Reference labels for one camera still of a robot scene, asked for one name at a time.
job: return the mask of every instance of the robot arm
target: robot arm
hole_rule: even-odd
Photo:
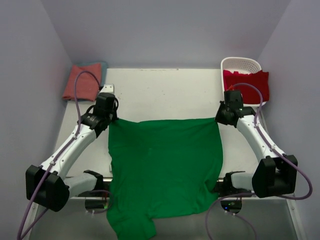
[[[295,191],[297,171],[274,153],[276,150],[296,166],[298,161],[293,155],[286,155],[269,137],[261,126],[259,118],[257,125],[271,144],[270,149],[259,134],[255,123],[255,111],[252,107],[244,107],[239,90],[224,92],[224,101],[215,117],[215,121],[224,125],[233,125],[245,137],[252,148],[259,165],[252,172],[227,173],[222,184],[221,192],[226,195],[238,193],[239,189],[254,191],[259,198],[291,194]]]
[[[89,107],[81,116],[79,132],[78,125],[62,146],[39,167],[31,165],[26,173],[26,196],[30,200],[40,179],[49,169],[49,173],[34,202],[55,212],[60,211],[69,198],[86,191],[103,189],[103,176],[99,173],[86,170],[82,174],[66,178],[71,166],[81,153],[90,145],[108,125],[117,118],[118,101],[107,88],[102,88],[98,94],[95,105]],[[53,162],[55,156],[63,149],[61,155]]]

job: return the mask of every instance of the red cloth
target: red cloth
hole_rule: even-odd
[[[258,71],[257,73],[242,74],[237,71],[234,73],[223,70],[224,89],[227,90],[231,85],[246,83],[255,86],[262,94],[264,102],[269,101],[269,72]],[[251,87],[236,86],[234,89],[240,90],[242,93],[244,104],[259,104],[259,94]]]
[[[99,92],[99,86],[101,83],[101,64],[95,63],[88,66],[76,66],[73,65],[70,71],[69,79],[66,84],[62,98],[65,100],[75,100],[75,80],[77,75],[82,71],[89,71],[93,73],[99,81],[96,80],[89,73],[83,73],[80,75],[76,82],[76,96],[78,99],[94,101],[96,100]]]

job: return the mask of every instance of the green cloth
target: green cloth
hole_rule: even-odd
[[[119,240],[156,235],[152,219],[197,214],[218,198],[211,193],[223,164],[214,118],[130,122],[109,126],[113,204],[107,219]]]

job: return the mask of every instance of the plastic basket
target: plastic basket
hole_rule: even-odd
[[[260,64],[250,58],[245,57],[226,57],[221,61],[221,83],[222,93],[226,90],[224,84],[224,70],[239,72],[240,74],[255,74],[262,70]],[[259,104],[243,104],[245,107],[259,107]]]

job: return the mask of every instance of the white wall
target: white wall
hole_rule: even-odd
[[[41,0],[72,61],[219,68],[258,58],[290,0]]]
[[[39,0],[0,7],[0,239],[16,239],[25,172],[53,151],[71,61]]]
[[[298,201],[308,239],[319,239],[320,218],[320,1],[292,0],[258,61],[270,72],[264,115],[270,135],[313,182],[313,195]],[[307,184],[298,178],[296,194]]]

